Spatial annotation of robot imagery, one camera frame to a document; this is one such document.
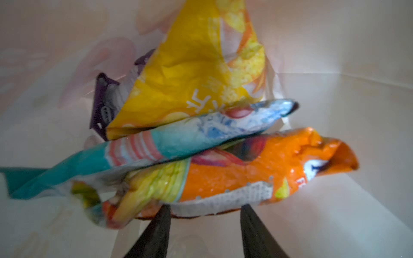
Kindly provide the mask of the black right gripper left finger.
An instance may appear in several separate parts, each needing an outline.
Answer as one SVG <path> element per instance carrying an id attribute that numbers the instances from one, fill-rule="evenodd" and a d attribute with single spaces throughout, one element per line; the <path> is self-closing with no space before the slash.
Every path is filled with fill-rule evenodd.
<path id="1" fill-rule="evenodd" d="M 171 207 L 163 205 L 124 258 L 165 258 L 171 227 Z"/>

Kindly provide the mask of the orange candy packet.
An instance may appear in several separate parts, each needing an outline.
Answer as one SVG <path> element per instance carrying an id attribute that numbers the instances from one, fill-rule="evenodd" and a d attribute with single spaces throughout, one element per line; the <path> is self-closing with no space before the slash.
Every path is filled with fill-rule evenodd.
<path id="1" fill-rule="evenodd" d="M 192 157 L 129 172 L 114 197 L 76 181 L 72 194 L 95 224 L 121 229 L 150 220 L 163 205 L 174 218 L 220 215 L 246 204 L 288 198 L 318 175 L 357 170 L 358 159 L 343 141 L 307 127 L 228 142 Z"/>

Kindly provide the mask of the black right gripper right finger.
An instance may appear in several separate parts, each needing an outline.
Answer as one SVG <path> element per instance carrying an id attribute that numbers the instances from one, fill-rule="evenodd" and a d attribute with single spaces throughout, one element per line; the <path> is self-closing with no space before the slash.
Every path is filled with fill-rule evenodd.
<path id="1" fill-rule="evenodd" d="M 240 225 L 245 258 L 289 258 L 249 204 L 240 210 Z"/>

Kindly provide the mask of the printed paper bag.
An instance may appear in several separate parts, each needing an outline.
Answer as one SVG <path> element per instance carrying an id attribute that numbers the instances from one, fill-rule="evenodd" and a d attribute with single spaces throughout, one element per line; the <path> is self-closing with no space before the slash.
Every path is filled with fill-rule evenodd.
<path id="1" fill-rule="evenodd" d="M 91 147 L 94 79 L 122 78 L 158 46 L 182 1 L 2 1 L 1 166 L 51 167 Z M 413 255 L 412 1 L 247 1 L 267 53 L 267 97 L 355 151 L 257 214 L 293 258 Z"/>

